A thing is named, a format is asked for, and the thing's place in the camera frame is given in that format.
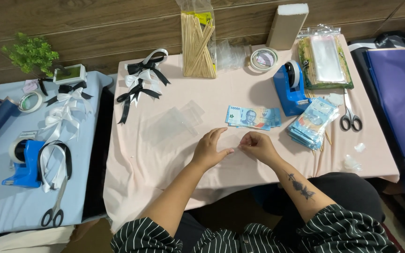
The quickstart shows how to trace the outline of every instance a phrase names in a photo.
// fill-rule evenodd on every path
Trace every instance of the scissors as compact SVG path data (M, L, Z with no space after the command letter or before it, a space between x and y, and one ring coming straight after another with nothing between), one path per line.
M53 227L60 227L62 221L64 220L64 212L60 209L60 201L62 200L62 196L64 195L65 187L67 186L68 176L65 175L64 182L59 190L59 195L57 196L56 204L54 204L53 208L48 209L43 215L41 219L41 226L46 227L48 226L51 221L53 221ZM48 221L45 223L46 216L49 215Z
M351 127L356 131L360 131L362 130L362 120L357 115L354 115L354 113L352 113L351 101L349 101L347 89L345 89L344 96L345 96L346 113L340 118L340 127L345 131L348 131L349 129L351 129Z

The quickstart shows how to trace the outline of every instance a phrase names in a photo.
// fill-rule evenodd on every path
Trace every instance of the artificial plant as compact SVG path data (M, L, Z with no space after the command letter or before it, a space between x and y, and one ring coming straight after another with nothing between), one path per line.
M25 73L30 73L38 67L48 77L53 76L53 70L59 68L69 75L63 66L53 66L53 60L59 58L59 53L51 50L51 45L45 37L28 37L22 32L15 34L18 43L12 46L3 46L1 50L8 54L12 64L19 66Z

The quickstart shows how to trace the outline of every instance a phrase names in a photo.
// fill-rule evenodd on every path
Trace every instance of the tattoo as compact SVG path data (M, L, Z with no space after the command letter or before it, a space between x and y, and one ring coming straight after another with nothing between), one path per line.
M312 196L315 194L315 192L309 191L307 189L307 186L303 186L301 182L296 181L295 174L288 174L286 171L285 174L287 174L287 176L289 177L289 181L292 182L293 188L295 188L295 190L300 191L301 195L303 195L306 200L308 200L309 198L313 200Z

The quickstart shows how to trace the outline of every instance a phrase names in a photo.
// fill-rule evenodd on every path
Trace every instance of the blue tape dispenser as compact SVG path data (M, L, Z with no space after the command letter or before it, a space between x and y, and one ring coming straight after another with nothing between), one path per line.
M9 156L14 161L15 173L2 181L3 186L38 188L41 185L41 173L37 169L38 152L44 141L21 139L14 142Z
M312 99L304 95L304 79L296 61L290 60L282 65L273 81L285 116L300 115L312 103Z

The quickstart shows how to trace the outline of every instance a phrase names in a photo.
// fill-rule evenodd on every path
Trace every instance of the hand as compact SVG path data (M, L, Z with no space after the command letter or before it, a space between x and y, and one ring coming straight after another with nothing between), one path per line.
M248 132L240 141L239 148L242 151L252 154L259 159L259 161L268 166L271 166L276 159L280 159L270 137L259 132Z
M228 154L233 153L233 149L224 149L217 152L217 142L222 132L227 127L215 128L205 134L195 148L191 164L201 167L204 172L215 166Z

